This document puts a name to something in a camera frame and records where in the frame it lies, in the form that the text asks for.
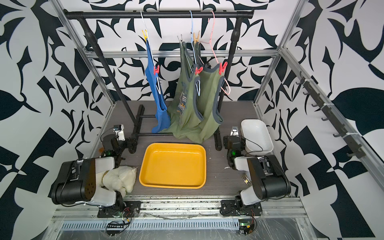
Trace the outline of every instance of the black and white patterned wall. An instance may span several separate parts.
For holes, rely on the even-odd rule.
[[[0,73],[0,238],[41,238],[62,162],[89,156],[110,103],[47,0],[0,0]]]
[[[203,10],[203,11],[236,11],[255,10],[252,19],[243,20],[238,49],[276,49],[284,30],[297,4],[297,0],[63,0],[63,6],[68,11],[91,12],[96,10],[125,10],[125,11],[166,11],[166,10]],[[176,50],[179,48],[178,39],[190,39],[191,19],[163,18],[144,19],[148,27],[152,50]],[[201,40],[208,42],[213,25],[213,19],[194,19],[194,32],[201,32]],[[88,19],[88,24],[94,31],[103,51],[138,51],[146,50],[142,30],[142,19]],[[84,32],[78,21],[73,20],[83,44],[90,49]],[[215,50],[229,49],[235,19],[217,18],[212,35],[212,46]],[[210,50],[209,44],[203,43],[202,49]],[[203,58],[212,66],[216,65],[213,58]],[[155,59],[160,66],[160,81],[165,98],[172,100],[180,75],[180,60],[178,58]],[[231,94],[224,100],[253,100],[261,79],[264,77],[270,57],[237,57],[233,60],[228,81]],[[144,69],[147,67],[146,58],[110,59],[109,65],[114,71],[116,80],[122,92],[130,100],[153,100]],[[106,80],[113,96],[118,99],[113,85],[107,79],[102,68],[99,72]]]
[[[377,154],[384,127],[384,2],[309,0],[288,50]],[[259,102],[292,194],[324,239],[382,239],[384,192],[282,59]]]

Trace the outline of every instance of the yellow tray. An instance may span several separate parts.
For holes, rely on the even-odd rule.
[[[152,143],[145,151],[139,181],[146,187],[198,189],[206,178],[207,158],[202,146]]]

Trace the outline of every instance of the gray wooden floor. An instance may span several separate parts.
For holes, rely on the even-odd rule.
[[[156,105],[153,101],[128,101],[128,103],[135,116],[140,104],[143,104],[145,107],[144,114],[156,113]],[[257,118],[252,102],[249,101],[225,101],[221,108],[221,115],[224,118],[224,122],[220,126],[222,139],[223,136],[229,135],[232,126],[238,126],[240,129],[242,120]],[[117,101],[106,129],[116,124],[124,125],[125,137],[131,136],[133,123],[121,101]],[[156,124],[156,118],[144,118],[140,132],[151,132],[151,129]],[[121,163],[122,165],[138,167],[132,195],[236,195],[238,191],[247,188],[247,185],[241,178],[241,171],[226,168],[228,167],[226,158],[227,150],[223,147],[221,151],[216,151],[213,136],[201,144],[207,152],[207,181],[202,188],[167,189],[145,187],[139,182],[139,172],[145,150],[154,142],[192,143],[187,138],[176,139],[172,135],[139,137],[136,153],[130,154],[128,150],[125,150],[122,154],[122,157],[126,158],[126,160]]]

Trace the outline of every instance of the black wire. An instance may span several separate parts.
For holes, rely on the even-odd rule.
[[[82,203],[79,203],[79,204],[74,204],[74,205],[64,205],[64,204],[61,204],[63,207],[73,207],[73,206],[77,206],[77,205],[81,205],[81,204],[86,204],[86,205],[89,205],[89,206],[95,206],[96,207],[96,205],[92,205],[92,204],[88,204],[88,203],[86,203],[86,202],[82,202]]]
[[[232,208],[231,210],[227,211],[227,212],[222,212],[221,215],[224,215],[224,214],[228,214],[230,213],[231,211],[235,210],[235,208]]]
[[[253,216],[251,216],[251,217],[253,218],[253,222],[255,223],[255,226],[254,226],[254,228],[253,228],[252,231],[255,231],[255,229],[257,228],[257,222],[256,222],[256,219],[255,219]],[[241,230],[245,230],[245,229],[246,229],[246,226],[243,226],[243,228],[240,227],[240,228],[239,228],[239,232],[240,232],[241,234],[248,235],[248,234],[246,234],[246,233],[242,233],[242,232],[241,232]]]
[[[80,204],[74,204],[74,205],[70,205],[70,206],[66,206],[64,204],[61,204],[63,207],[73,207],[73,206],[77,206],[77,205],[80,205]]]
[[[68,179],[69,179],[69,177],[70,177],[70,175],[71,175],[71,173],[72,173],[73,165],[76,163],[77,160],[73,161],[72,164],[71,164],[70,171],[68,172],[67,178],[65,179],[65,182],[64,182],[64,184],[63,184],[63,187],[61,188],[60,199],[61,199],[61,195],[63,194],[64,187],[65,187],[65,185],[67,184],[67,181],[68,181]],[[76,206],[76,205],[80,205],[80,204],[76,204],[76,205],[72,205],[72,206],[65,206],[65,205],[63,205],[63,204],[61,204],[61,205],[64,206],[64,207],[72,207],[72,206]]]
[[[117,225],[120,225],[121,227],[123,227],[123,226],[126,225],[126,227],[125,227],[123,230],[119,231],[118,233],[115,233],[115,235],[116,235],[116,234],[119,234],[119,233],[122,233],[124,230],[126,230],[127,227],[129,227],[129,225],[131,224],[131,221],[132,221],[132,217],[131,217],[131,220],[130,220],[129,222],[127,222],[127,223],[124,223],[124,221],[123,221],[123,223],[118,223],[118,222],[116,222],[116,221],[111,221],[110,223],[116,223]]]
[[[109,131],[109,130],[111,130],[111,129],[114,129],[114,127],[111,127],[111,128],[109,128],[109,129],[105,130],[105,132],[103,132],[103,133],[100,135],[100,141],[101,141],[101,142],[102,142],[101,137],[104,135],[104,133],[106,133],[107,131]]]
[[[285,198],[286,196],[287,196],[287,194],[285,194],[284,196],[282,196],[282,197],[279,197],[279,198],[269,198],[269,199],[278,200],[278,199],[282,199],[282,198]]]
[[[264,149],[263,149],[259,144],[255,143],[255,142],[253,142],[253,141],[251,141],[251,140],[249,140],[249,139],[247,139],[247,138],[245,138],[245,137],[243,137],[243,136],[241,136],[241,135],[239,135],[239,137],[242,137],[242,138],[244,138],[245,140],[248,140],[248,141],[250,141],[250,142],[256,144],[257,146],[259,146],[259,148],[262,149],[261,151],[252,151],[252,152],[263,152],[263,151],[264,151]]]

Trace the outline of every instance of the vent grille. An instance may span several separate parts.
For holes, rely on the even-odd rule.
[[[62,231],[104,230],[103,220],[64,221]],[[190,229],[229,229],[238,230],[237,219],[181,219],[181,220],[133,220],[127,230],[190,230]]]

